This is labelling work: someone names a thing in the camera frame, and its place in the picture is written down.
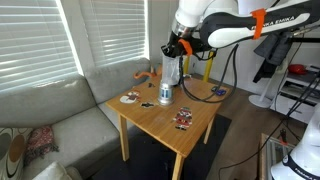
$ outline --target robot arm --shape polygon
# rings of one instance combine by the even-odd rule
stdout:
[[[263,27],[258,36],[277,31],[291,31],[312,24],[320,19],[319,0],[289,0],[279,6],[265,10]],[[201,23],[200,40],[192,37]],[[166,56],[181,54],[178,41],[190,42],[195,52],[211,48],[222,48],[253,39],[257,31],[257,19],[252,14],[237,13],[235,0],[180,0],[175,14],[169,43],[162,47]]]

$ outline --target white cabinet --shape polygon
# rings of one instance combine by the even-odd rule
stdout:
[[[315,75],[316,73],[311,71],[309,71],[306,75],[295,75],[289,73],[284,79],[277,98],[273,99],[270,108],[282,114],[287,114],[295,104],[296,100],[299,99],[301,94],[308,87]],[[290,117],[308,124],[314,113],[314,107],[319,102],[320,86],[312,91],[310,96],[302,102],[302,104],[291,114]]]

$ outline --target patterned pillow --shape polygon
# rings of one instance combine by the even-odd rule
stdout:
[[[54,144],[53,130],[51,126],[43,126],[31,132],[28,140],[24,165],[28,166],[32,160],[41,157],[51,151],[59,151],[59,147]]]
[[[31,131],[29,128],[0,128],[0,179],[21,179]]]

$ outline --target floor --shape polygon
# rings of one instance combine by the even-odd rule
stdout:
[[[270,109],[263,109],[252,105],[248,97],[251,93],[237,89],[236,93],[224,102],[219,114],[232,119],[226,137],[219,149],[211,167],[208,180],[218,180],[218,170],[221,167],[238,163],[254,154],[259,145],[261,133],[270,134],[283,117]],[[305,124],[297,120],[290,120],[289,127],[299,137],[302,137]],[[287,130],[288,142],[297,144],[297,140]],[[257,156],[246,163],[221,171],[221,180],[253,180],[257,177]]]

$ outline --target wooden table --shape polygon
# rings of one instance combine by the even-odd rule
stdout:
[[[173,91],[173,104],[161,106],[157,100],[160,80],[161,77],[152,78],[150,81],[133,87],[133,89],[107,101],[106,105],[118,113],[123,160],[129,159],[126,122],[126,120],[129,120],[138,128],[177,153],[172,179],[179,179],[184,159],[192,151],[206,129],[204,143],[207,143],[215,114],[221,103],[208,104],[193,101],[187,97],[181,87],[175,87]],[[152,83],[155,87],[149,87],[149,83]],[[206,98],[211,95],[211,88],[214,86],[211,83],[197,79],[186,79],[185,84],[191,93],[200,98]],[[121,96],[133,90],[140,92],[140,102],[133,104],[121,103]],[[223,98],[214,96],[209,100],[220,100]],[[153,102],[156,106],[144,108],[141,107],[141,102]],[[186,131],[176,129],[177,123],[172,120],[181,107],[189,107],[192,112],[192,125]]]

